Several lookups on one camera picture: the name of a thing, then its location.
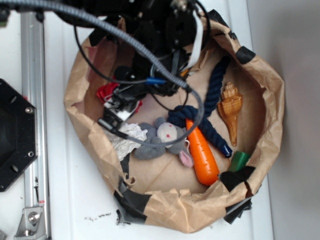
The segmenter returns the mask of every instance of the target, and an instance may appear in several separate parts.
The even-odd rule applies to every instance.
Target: black hexagonal plate
[[[0,79],[0,192],[36,159],[36,108]]]

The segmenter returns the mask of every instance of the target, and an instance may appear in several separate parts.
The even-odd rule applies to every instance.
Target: black cable
[[[151,96],[154,98],[154,100],[161,106],[163,107],[165,110],[168,110],[168,111],[171,111],[173,113],[176,113],[176,112],[180,112],[182,109],[185,108],[185,106],[187,105],[187,101],[188,101],[188,98],[189,98],[189,93],[186,91],[186,97],[185,97],[185,100],[184,100],[184,103],[181,107],[179,107],[178,109],[170,109],[168,107],[166,107],[165,105],[163,105],[159,99],[156,98],[156,96],[153,94],[153,93],[150,93]]]
[[[97,74],[99,75],[101,78],[109,81],[109,82],[114,82],[117,84],[143,84],[146,82],[146,80],[138,80],[138,81],[125,81],[125,80],[115,80],[112,79],[111,77],[108,77],[106,75],[104,75],[102,72],[100,72],[95,66],[94,64],[89,60],[89,58],[86,56],[80,41],[79,41],[79,37],[78,37],[78,31],[77,31],[77,27],[75,25],[73,25],[73,30],[74,30],[74,37],[75,37],[75,41],[76,44],[79,48],[79,52],[81,53],[82,57],[84,58],[84,60],[88,63],[88,65],[91,67],[91,69]]]
[[[196,4],[199,5],[199,7],[203,11],[204,16],[206,18],[206,26],[207,27],[206,27],[206,34],[205,34],[203,43],[201,45],[201,50],[202,50],[206,47],[206,45],[208,44],[209,39],[210,39],[210,31],[211,31],[210,17],[209,17],[209,13],[207,12],[206,8],[202,5],[202,3],[199,2],[198,0],[196,0],[195,2],[196,2]]]

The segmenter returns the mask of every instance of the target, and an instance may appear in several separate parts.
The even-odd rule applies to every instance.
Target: green cap
[[[230,172],[239,171],[240,169],[245,167],[245,165],[249,161],[250,157],[251,156],[245,152],[236,151],[233,156],[233,159],[231,161],[231,165],[230,165],[228,171],[230,171]]]
[[[4,28],[7,26],[7,22],[6,21],[0,21],[0,28]]]

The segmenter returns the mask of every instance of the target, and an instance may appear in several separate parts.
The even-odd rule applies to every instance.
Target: gray braided cable
[[[125,41],[126,43],[131,45],[133,48],[135,48],[138,53],[140,53],[146,59],[148,59],[151,63],[153,63],[154,66],[157,68],[157,70],[166,79],[168,79],[170,82],[172,82],[172,83],[174,83],[174,84],[176,84],[186,90],[190,90],[190,93],[195,97],[195,99],[198,102],[198,114],[194,120],[194,125],[179,139],[176,139],[175,141],[171,141],[171,142],[160,143],[160,144],[149,143],[150,147],[163,147],[163,146],[177,143],[177,142],[181,141],[182,139],[186,138],[201,122],[201,120],[204,116],[205,108],[204,108],[204,105],[203,105],[202,100],[201,100],[200,96],[198,95],[198,93],[195,92],[192,88],[190,88],[186,82],[184,82],[180,78],[171,74],[151,51],[149,51],[141,42],[139,42],[135,38],[131,37],[126,32],[123,32],[119,28],[117,28],[117,27],[115,27],[105,21],[98,19],[96,16],[94,16],[90,13],[87,13],[83,10],[80,10],[78,8],[75,8],[75,7],[72,7],[69,5],[65,5],[60,2],[47,1],[47,0],[0,0],[0,4],[9,5],[9,6],[15,5],[15,6],[31,7],[34,9],[43,9],[46,11],[53,11],[53,12],[69,15],[71,17],[86,21],[86,22],[88,22],[98,28],[101,28],[101,29],[109,32],[110,34],[115,35],[118,38],[122,39],[123,41]],[[129,137],[128,139],[130,139],[134,142],[140,143],[140,144],[145,144],[145,142],[142,142],[142,141],[135,139],[135,138],[132,138],[132,137]]]

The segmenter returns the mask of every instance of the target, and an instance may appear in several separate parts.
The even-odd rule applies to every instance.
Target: metal rail
[[[25,207],[41,207],[41,217],[44,218],[44,233],[46,235],[41,239],[47,239],[51,235],[51,229],[46,134],[44,26],[36,20],[35,13],[21,14],[21,64],[22,95],[37,109],[35,136],[38,157],[24,172]]]

